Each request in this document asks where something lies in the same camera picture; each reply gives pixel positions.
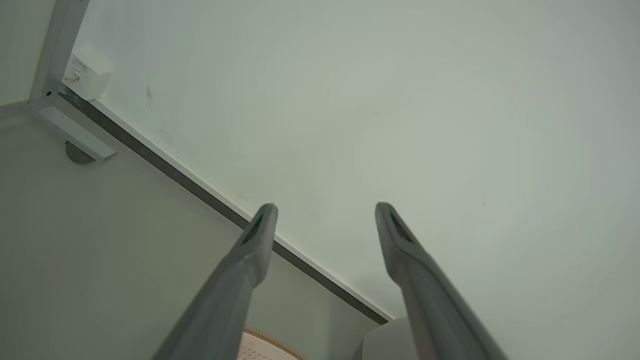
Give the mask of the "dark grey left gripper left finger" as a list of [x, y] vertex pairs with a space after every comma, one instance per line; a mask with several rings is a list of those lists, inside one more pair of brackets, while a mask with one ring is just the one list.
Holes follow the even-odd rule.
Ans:
[[233, 244], [166, 339], [155, 360], [235, 360], [254, 289], [266, 277], [278, 208], [265, 203]]

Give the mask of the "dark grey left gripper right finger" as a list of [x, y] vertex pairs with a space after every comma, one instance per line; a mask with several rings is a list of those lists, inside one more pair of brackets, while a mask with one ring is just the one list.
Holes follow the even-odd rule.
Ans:
[[377, 203], [375, 223], [388, 275], [402, 292], [418, 357], [505, 360], [482, 321], [390, 203]]

